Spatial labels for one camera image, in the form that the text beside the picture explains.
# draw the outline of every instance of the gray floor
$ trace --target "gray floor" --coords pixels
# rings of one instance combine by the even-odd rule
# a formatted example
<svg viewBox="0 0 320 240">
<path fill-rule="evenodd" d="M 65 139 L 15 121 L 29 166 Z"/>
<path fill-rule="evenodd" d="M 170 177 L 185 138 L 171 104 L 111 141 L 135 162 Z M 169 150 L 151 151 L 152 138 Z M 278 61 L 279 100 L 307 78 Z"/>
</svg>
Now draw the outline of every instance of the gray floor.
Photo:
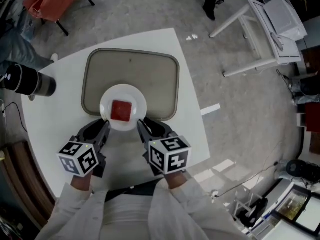
<svg viewBox="0 0 320 240">
<path fill-rule="evenodd" d="M 193 79 L 201 109 L 220 104 L 221 109 L 203 116 L 211 158 L 189 169 L 203 188 L 219 195 L 250 179 L 279 159 L 293 158 L 300 147 L 300 130 L 296 127 L 296 107 L 291 94 L 277 75 L 276 68 L 261 73 L 253 71 L 224 78 L 223 68 L 253 60 L 249 44 L 243 38 L 242 27 L 235 22 L 214 39 L 209 33 L 223 23 L 246 0 L 225 0 L 215 10 L 217 20 L 209 20 L 202 5 L 204 0 L 77 0 L 60 19 L 69 31 L 65 37 L 57 25 L 47 22 L 36 34 L 32 44 L 42 56 L 58 53 L 60 58 L 115 38 L 174 28 L 182 46 Z M 191 40 L 188 37 L 197 35 Z M 278 67 L 287 75 L 292 66 Z M 5 93 L 5 103 L 21 99 Z M 15 107 L 7 111 L 7 142 L 28 138 L 20 126 Z M 231 166 L 225 170 L 213 167 L 225 160 Z M 208 178 L 199 175 L 207 171 Z M 251 188 L 263 194 L 275 181 L 274 168 L 254 178 Z M 246 195 L 238 187 L 239 195 Z M 220 197 L 232 204 L 236 190 Z"/>
</svg>

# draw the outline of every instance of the red chair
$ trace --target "red chair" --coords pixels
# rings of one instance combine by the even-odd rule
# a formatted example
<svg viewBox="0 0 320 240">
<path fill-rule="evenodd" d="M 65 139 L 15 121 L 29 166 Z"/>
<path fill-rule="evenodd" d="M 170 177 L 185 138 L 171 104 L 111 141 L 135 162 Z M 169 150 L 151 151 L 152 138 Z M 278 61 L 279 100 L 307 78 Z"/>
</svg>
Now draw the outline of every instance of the red chair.
<svg viewBox="0 0 320 240">
<path fill-rule="evenodd" d="M 44 24 L 44 20 L 55 22 L 65 35 L 68 36 L 69 33 L 60 24 L 59 19 L 74 1 L 75 0 L 24 0 L 23 5 L 33 17 L 41 19 L 42 24 Z M 92 6 L 95 6 L 92 0 L 88 1 Z"/>
</svg>

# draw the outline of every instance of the beige tray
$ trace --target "beige tray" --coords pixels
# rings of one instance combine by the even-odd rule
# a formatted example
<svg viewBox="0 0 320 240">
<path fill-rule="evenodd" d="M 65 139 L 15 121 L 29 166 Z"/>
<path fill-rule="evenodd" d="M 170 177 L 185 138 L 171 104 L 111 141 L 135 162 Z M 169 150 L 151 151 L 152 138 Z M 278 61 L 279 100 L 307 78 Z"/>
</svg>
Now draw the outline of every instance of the beige tray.
<svg viewBox="0 0 320 240">
<path fill-rule="evenodd" d="M 86 63 L 81 104 L 89 115 L 100 116 L 100 100 L 112 86 L 132 85 L 144 95 L 147 116 L 166 121 L 177 111 L 179 63 L 171 55 L 149 51 L 94 50 Z"/>
</svg>

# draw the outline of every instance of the red box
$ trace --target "red box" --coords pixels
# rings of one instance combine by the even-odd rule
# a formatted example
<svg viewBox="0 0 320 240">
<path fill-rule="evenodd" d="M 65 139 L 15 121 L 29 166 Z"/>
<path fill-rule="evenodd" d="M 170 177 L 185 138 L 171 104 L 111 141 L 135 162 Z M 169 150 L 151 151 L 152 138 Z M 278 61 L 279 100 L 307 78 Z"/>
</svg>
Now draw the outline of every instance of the red box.
<svg viewBox="0 0 320 240">
<path fill-rule="evenodd" d="M 114 100 L 112 103 L 111 119 L 129 122 L 131 117 L 132 103 Z"/>
</svg>

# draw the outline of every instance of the white plate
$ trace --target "white plate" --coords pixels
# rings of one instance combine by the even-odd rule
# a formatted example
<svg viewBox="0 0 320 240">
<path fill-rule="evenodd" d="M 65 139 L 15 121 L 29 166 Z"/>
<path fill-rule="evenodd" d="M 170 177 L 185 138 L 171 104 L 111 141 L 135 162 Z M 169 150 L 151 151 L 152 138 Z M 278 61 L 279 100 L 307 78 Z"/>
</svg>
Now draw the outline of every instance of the white plate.
<svg viewBox="0 0 320 240">
<path fill-rule="evenodd" d="M 112 104 L 114 101 L 130 102 L 131 117 L 129 122 L 111 119 Z M 144 95 L 137 88 L 128 84 L 119 84 L 107 90 L 100 101 L 100 114 L 104 121 L 109 121 L 111 128 L 117 131 L 130 131 L 137 127 L 139 119 L 147 114 L 147 102 Z"/>
</svg>

